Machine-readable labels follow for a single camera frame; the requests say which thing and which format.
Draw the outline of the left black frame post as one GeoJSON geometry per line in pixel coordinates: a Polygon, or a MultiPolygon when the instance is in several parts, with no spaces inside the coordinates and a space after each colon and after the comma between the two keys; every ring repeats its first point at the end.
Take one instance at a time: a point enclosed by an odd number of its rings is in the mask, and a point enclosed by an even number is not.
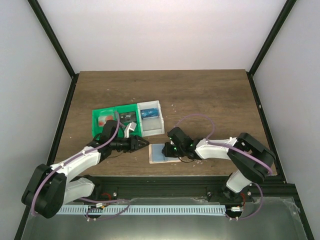
{"type": "Polygon", "coordinates": [[[68,57],[63,50],[49,20],[47,19],[40,3],[38,0],[27,0],[28,4],[30,5],[31,9],[33,10],[35,16],[37,17],[40,25],[42,26],[44,32],[46,33],[49,41],[51,42],[55,52],[57,53],[58,57],[60,58],[63,66],[65,67],[69,76],[74,79],[76,77],[76,73],[68,60],[68,57]]]}

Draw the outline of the green plastic bin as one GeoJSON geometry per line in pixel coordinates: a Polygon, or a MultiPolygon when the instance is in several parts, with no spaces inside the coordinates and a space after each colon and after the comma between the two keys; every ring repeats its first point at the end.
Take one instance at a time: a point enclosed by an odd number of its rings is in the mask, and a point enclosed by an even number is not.
{"type": "Polygon", "coordinates": [[[115,107],[94,109],[92,111],[91,133],[93,137],[95,137],[97,134],[100,134],[102,132],[103,127],[107,121],[109,120],[117,121],[115,111],[116,111],[115,107]]]}
{"type": "Polygon", "coordinates": [[[124,137],[124,130],[129,123],[136,123],[134,131],[131,131],[131,135],[142,136],[140,119],[138,114],[137,104],[127,104],[116,106],[115,111],[119,114],[120,127],[118,130],[118,137],[124,137]]]}

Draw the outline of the black frame post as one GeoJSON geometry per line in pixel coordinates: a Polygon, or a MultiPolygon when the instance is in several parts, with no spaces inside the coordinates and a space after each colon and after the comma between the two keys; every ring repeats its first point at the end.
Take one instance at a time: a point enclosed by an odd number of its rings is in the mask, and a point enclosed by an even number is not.
{"type": "Polygon", "coordinates": [[[42,26],[44,32],[46,33],[49,41],[51,42],[55,52],[57,53],[58,57],[60,58],[63,66],[65,67],[69,76],[74,79],[76,77],[76,73],[68,60],[68,57],[63,50],[49,20],[47,19],[40,3],[38,0],[27,0],[28,4],[30,5],[31,9],[33,10],[35,16],[37,17],[40,25],[42,26]]]}
{"type": "Polygon", "coordinates": [[[267,52],[272,46],[274,40],[276,39],[278,33],[280,32],[282,26],[284,25],[287,17],[295,6],[297,0],[286,0],[280,13],[278,14],[271,30],[269,31],[260,51],[258,52],[250,70],[248,71],[250,76],[254,76],[260,67],[262,61],[264,60],[267,52]]]}

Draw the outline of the light blue slotted strip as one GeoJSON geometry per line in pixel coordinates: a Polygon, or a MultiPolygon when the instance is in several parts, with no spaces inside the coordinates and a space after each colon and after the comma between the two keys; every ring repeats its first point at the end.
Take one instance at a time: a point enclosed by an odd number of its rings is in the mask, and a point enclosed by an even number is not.
{"type": "Polygon", "coordinates": [[[224,216],[224,205],[110,205],[104,209],[90,210],[88,205],[64,205],[58,211],[59,215],[108,215],[123,212],[123,215],[201,215],[224,216]]]}

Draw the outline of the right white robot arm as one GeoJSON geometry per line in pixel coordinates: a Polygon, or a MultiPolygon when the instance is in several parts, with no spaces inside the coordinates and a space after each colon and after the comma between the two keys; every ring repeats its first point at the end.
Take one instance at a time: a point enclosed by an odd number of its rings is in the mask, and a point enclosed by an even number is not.
{"type": "Polygon", "coordinates": [[[161,153],[167,158],[189,160],[223,159],[230,160],[237,170],[230,174],[218,194],[232,202],[243,189],[251,184],[261,184],[272,175],[275,154],[249,133],[223,140],[208,138],[192,139],[181,128],[175,127],[167,133],[169,142],[161,153]]]}

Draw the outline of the red white card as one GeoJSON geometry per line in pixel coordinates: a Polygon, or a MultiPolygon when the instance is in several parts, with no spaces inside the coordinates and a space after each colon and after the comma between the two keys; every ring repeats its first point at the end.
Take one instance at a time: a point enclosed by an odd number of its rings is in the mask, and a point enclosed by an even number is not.
{"type": "Polygon", "coordinates": [[[107,121],[112,121],[114,120],[114,116],[113,115],[103,115],[103,116],[99,116],[97,119],[97,124],[99,127],[103,127],[107,121]]]}

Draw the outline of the black vip card in bin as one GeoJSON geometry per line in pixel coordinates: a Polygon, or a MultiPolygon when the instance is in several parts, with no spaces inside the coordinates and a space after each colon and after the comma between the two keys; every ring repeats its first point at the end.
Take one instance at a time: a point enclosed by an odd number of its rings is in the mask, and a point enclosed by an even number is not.
{"type": "Polygon", "coordinates": [[[136,122],[137,121],[137,116],[136,116],[136,112],[135,111],[120,113],[119,117],[120,117],[120,122],[122,124],[130,123],[130,122],[136,122]]]}

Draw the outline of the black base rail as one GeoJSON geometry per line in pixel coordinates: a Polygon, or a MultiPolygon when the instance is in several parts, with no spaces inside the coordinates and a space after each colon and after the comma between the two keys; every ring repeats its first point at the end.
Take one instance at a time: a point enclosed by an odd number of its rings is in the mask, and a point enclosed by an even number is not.
{"type": "Polygon", "coordinates": [[[227,176],[96,176],[98,187],[90,200],[135,198],[195,198],[220,204],[235,204],[253,198],[280,197],[299,199],[296,186],[278,176],[269,176],[240,193],[223,194],[227,176]]]}

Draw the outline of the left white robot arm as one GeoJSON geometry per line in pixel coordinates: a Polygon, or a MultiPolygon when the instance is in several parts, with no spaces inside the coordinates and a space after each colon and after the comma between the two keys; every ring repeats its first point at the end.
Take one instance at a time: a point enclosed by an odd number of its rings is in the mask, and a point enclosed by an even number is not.
{"type": "Polygon", "coordinates": [[[40,164],[34,170],[22,195],[21,202],[30,208],[33,216],[52,218],[61,207],[75,200],[97,202],[102,196],[99,180],[93,176],[80,176],[90,167],[100,164],[113,151],[133,153],[150,143],[138,135],[132,135],[135,123],[124,130],[118,120],[108,120],[102,132],[96,134],[80,152],[60,163],[40,164]],[[118,136],[122,130],[123,137],[118,136]]]}

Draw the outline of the white plastic bin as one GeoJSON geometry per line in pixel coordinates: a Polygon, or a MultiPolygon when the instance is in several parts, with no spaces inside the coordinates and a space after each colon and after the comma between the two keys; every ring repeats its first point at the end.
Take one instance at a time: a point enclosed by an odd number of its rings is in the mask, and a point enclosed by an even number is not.
{"type": "Polygon", "coordinates": [[[142,137],[163,135],[165,133],[164,119],[161,111],[161,104],[158,100],[137,103],[138,116],[140,120],[140,129],[142,137]],[[158,108],[159,117],[142,119],[140,110],[158,108]]]}

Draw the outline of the beige card holder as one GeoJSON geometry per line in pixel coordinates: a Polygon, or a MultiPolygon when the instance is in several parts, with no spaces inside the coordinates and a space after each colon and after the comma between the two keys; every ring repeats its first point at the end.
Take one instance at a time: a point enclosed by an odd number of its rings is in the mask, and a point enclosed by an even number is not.
{"type": "Polygon", "coordinates": [[[150,164],[164,164],[164,163],[179,163],[180,162],[179,158],[164,156],[162,153],[164,146],[165,146],[164,143],[150,144],[148,146],[149,163],[150,164]]]}

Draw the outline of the right black frame post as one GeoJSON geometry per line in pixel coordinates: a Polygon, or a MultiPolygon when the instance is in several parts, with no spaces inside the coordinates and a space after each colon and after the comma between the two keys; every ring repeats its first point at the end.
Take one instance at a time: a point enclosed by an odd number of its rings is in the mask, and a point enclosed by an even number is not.
{"type": "Polygon", "coordinates": [[[267,52],[272,46],[274,40],[276,39],[278,33],[280,32],[282,26],[284,25],[287,17],[295,6],[297,0],[286,0],[280,13],[278,14],[271,30],[269,31],[260,51],[258,52],[250,70],[248,71],[250,76],[254,76],[260,67],[262,61],[264,60],[267,52]]]}

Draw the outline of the blue vip card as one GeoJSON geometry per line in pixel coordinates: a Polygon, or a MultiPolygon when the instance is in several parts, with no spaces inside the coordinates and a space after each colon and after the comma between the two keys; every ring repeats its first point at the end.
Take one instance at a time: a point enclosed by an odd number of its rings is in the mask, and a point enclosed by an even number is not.
{"type": "Polygon", "coordinates": [[[159,117],[159,109],[158,108],[148,108],[148,109],[141,109],[140,116],[141,119],[152,119],[159,117]]]}

